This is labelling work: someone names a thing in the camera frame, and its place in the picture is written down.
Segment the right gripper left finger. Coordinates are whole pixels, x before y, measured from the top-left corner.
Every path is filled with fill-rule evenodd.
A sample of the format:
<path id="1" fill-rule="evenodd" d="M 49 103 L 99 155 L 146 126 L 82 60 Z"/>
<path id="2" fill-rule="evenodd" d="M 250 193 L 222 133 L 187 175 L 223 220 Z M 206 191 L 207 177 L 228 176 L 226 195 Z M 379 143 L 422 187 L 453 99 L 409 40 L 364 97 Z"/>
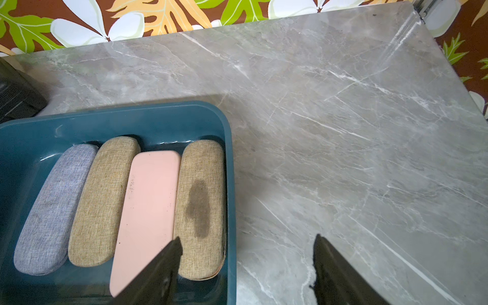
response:
<path id="1" fill-rule="evenodd" d="M 177 237 L 122 290 L 111 304 L 173 304 L 182 256 Z"/>

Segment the stained tan glasses case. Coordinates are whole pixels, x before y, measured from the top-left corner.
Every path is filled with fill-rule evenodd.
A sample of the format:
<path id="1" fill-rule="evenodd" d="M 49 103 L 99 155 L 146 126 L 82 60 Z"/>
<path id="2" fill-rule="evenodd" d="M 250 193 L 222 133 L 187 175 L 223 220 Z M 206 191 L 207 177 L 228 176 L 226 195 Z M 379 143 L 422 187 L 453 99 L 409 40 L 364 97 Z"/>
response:
<path id="1" fill-rule="evenodd" d="M 220 272 L 226 251 L 226 183 L 224 151 L 216 141 L 195 141 L 183 152 L 174 236 L 182 244 L 180 276 L 204 281 Z"/>

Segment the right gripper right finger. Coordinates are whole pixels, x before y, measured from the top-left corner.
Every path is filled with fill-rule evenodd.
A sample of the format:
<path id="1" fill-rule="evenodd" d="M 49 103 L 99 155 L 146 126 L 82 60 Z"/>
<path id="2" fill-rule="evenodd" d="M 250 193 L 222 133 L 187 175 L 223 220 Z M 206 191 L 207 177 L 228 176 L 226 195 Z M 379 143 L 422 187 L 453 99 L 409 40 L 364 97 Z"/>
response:
<path id="1" fill-rule="evenodd" d="M 389 304 L 321 235 L 313 245 L 313 266 L 316 280 L 311 288 L 318 304 Z"/>

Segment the tan fabric glasses case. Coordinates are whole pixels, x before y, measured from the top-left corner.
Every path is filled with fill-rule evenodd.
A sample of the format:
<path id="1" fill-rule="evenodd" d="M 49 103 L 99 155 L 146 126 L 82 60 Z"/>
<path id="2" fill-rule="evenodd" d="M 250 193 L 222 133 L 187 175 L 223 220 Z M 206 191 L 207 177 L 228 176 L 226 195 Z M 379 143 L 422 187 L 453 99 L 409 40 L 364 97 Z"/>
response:
<path id="1" fill-rule="evenodd" d="M 114 256 L 128 176 L 141 152 L 135 138 L 105 142 L 91 164 L 69 238 L 70 262 L 79 267 L 104 264 Z"/>

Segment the pink hard glasses case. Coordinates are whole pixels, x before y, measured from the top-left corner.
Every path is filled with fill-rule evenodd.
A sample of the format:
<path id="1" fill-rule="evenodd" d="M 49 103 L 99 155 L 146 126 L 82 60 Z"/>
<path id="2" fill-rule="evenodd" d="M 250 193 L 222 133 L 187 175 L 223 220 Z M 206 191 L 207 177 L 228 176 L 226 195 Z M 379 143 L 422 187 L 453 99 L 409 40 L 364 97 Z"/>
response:
<path id="1" fill-rule="evenodd" d="M 109 283 L 123 289 L 172 241 L 180 154 L 150 151 L 132 161 Z"/>

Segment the lilac fabric glasses case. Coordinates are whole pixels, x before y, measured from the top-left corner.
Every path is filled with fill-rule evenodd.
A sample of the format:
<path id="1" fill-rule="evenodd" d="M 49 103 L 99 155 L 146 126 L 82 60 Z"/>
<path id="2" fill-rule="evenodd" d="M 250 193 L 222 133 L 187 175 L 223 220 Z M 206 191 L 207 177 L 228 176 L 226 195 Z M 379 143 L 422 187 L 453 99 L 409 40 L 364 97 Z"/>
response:
<path id="1" fill-rule="evenodd" d="M 97 152 L 97 146 L 80 144 L 57 160 L 17 241 L 13 256 L 17 271 L 47 275 L 66 262 L 74 216 Z"/>

